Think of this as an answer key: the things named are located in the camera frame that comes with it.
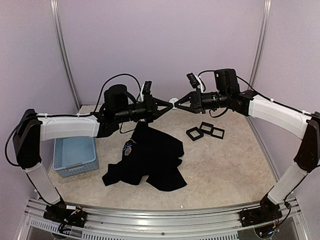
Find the starry night blue brooch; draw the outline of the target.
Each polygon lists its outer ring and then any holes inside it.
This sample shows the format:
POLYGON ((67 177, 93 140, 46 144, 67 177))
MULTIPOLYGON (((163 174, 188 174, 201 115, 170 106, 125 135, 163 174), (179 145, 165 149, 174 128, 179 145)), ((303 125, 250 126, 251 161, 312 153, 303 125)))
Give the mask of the starry night blue brooch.
POLYGON ((173 97, 173 98, 171 98, 171 99, 168 101, 170 104, 172 104, 172 109, 173 109, 173 110, 177 110, 177 109, 178 109, 178 108, 175 106, 175 104, 176 104, 176 102, 177 102, 178 100, 179 100, 178 98, 173 97))

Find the black garment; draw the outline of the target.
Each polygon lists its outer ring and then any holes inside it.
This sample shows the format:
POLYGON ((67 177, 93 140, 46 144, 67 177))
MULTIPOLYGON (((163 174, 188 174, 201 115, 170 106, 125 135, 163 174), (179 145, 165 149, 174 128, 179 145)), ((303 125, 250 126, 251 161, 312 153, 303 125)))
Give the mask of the black garment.
POLYGON ((137 186, 144 176, 147 176, 146 182, 159 191, 171 192, 187 185, 178 169, 185 154, 182 141, 141 121, 130 139, 123 146, 121 161, 108 164, 107 173, 102 177, 105 186, 120 181, 137 186), (132 150, 125 156, 124 150, 128 147, 132 150))

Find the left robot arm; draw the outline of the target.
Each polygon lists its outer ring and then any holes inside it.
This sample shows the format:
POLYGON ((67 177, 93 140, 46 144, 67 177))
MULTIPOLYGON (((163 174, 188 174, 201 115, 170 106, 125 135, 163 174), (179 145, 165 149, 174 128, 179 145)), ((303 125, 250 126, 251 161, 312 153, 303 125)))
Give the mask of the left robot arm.
POLYGON ((8 137, 13 142, 15 166, 25 171, 39 196, 52 205, 49 212, 57 221, 66 222, 70 211, 60 203, 63 199, 42 164, 40 143, 71 137, 107 138, 119 130, 121 123, 152 123, 173 104, 153 97, 149 84, 146 81, 143 86, 142 101, 137 101, 124 84, 115 84, 104 92, 100 109, 89 114, 48 115, 32 108, 24 112, 8 137))

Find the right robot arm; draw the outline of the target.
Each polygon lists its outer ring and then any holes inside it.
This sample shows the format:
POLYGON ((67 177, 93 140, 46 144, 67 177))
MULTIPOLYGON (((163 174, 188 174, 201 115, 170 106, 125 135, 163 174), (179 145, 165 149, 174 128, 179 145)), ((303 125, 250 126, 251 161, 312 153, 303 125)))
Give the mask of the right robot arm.
POLYGON ((174 103, 178 109, 198 114, 207 110, 225 108, 246 117, 264 120, 278 126, 301 140, 293 163, 267 193, 268 202, 274 205, 284 201, 290 193, 320 166, 320 114, 309 113, 279 103, 253 88, 241 91, 236 71, 232 68, 213 70, 216 92, 204 92, 199 76, 187 74, 194 88, 174 103))

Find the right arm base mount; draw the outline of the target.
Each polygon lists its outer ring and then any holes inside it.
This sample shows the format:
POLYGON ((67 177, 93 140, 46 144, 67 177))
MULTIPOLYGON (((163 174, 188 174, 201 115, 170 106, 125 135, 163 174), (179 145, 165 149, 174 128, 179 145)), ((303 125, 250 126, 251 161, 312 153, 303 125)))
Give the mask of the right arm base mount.
POLYGON ((291 204, 284 199, 284 206, 288 209, 287 215, 283 217, 279 204, 274 204, 264 196, 259 202, 259 207, 248 209, 243 208, 239 212, 240 223, 242 227, 250 227, 259 224, 272 222, 268 225, 258 226, 254 228, 255 234, 262 240, 270 239, 276 230, 287 220, 291 213, 291 204))

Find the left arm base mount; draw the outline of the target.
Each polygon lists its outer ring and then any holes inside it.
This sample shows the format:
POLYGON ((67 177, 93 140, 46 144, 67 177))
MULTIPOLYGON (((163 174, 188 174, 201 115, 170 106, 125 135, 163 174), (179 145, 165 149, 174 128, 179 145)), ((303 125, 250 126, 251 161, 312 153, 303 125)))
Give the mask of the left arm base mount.
POLYGON ((59 223, 57 231, 60 234, 71 231, 67 226, 84 228, 87 216, 82 206, 66 204, 62 198, 55 204, 47 205, 43 214, 44 219, 59 223))

